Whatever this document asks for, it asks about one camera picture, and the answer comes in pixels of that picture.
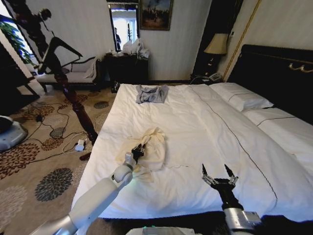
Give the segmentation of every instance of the power strip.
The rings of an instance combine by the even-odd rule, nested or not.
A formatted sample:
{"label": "power strip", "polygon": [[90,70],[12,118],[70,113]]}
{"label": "power strip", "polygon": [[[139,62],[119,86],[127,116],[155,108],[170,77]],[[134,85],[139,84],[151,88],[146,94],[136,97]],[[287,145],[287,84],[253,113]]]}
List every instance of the power strip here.
{"label": "power strip", "polygon": [[79,141],[77,142],[77,145],[76,145],[76,147],[75,147],[75,150],[76,150],[76,151],[83,151],[84,148],[85,148],[85,141],[84,141],[84,140],[79,140]]}

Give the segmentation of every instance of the framed painting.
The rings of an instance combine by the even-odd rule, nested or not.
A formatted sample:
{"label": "framed painting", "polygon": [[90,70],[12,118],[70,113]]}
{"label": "framed painting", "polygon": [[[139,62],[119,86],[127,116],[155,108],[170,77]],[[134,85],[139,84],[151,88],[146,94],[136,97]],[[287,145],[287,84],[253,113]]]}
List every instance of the framed painting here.
{"label": "framed painting", "polygon": [[140,29],[170,30],[173,0],[140,0]]}

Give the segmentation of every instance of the wooden bed post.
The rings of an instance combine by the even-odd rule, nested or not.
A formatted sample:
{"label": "wooden bed post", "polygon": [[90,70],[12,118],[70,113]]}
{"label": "wooden bed post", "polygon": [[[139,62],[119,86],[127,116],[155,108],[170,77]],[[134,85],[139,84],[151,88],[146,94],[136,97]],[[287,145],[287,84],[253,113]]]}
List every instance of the wooden bed post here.
{"label": "wooden bed post", "polygon": [[[27,31],[29,38],[33,40],[38,47],[40,56],[43,57],[48,48],[48,44],[45,41],[44,34],[41,32],[40,22],[50,18],[51,12],[48,9],[44,9],[38,15],[33,15],[26,5],[26,0],[7,1],[16,13],[16,23]],[[62,72],[58,57],[54,54],[47,62],[47,65],[54,73],[56,81],[62,85],[65,97],[72,103],[73,111],[77,114],[80,124],[87,132],[88,138],[93,145],[98,137],[98,134],[94,130],[92,121],[87,115],[84,106],[77,99],[75,90],[68,85],[67,76]]]}

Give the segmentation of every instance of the patterned carpet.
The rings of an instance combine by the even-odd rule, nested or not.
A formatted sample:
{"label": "patterned carpet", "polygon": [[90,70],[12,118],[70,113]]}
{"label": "patterned carpet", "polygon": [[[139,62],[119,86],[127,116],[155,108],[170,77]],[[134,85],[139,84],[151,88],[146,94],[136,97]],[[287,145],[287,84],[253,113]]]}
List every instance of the patterned carpet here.
{"label": "patterned carpet", "polygon": [[[100,93],[78,91],[78,97],[93,123],[97,117],[98,132],[115,94],[109,89]],[[36,121],[38,115],[43,116],[42,123]],[[33,134],[0,154],[0,232],[29,234],[45,221],[69,212],[87,163],[79,157],[91,152],[92,145],[87,141],[83,152],[62,154],[69,141],[65,151],[72,152],[77,140],[86,135],[72,139],[73,132],[83,129],[61,91],[50,91],[11,117],[28,130],[28,135]]]}

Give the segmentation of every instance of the black headboard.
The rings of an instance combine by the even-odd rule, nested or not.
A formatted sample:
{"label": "black headboard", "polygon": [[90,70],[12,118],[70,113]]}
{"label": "black headboard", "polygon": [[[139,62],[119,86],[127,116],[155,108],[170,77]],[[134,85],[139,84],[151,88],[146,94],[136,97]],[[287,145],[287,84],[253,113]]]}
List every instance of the black headboard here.
{"label": "black headboard", "polygon": [[313,124],[312,50],[243,45],[228,82]]}

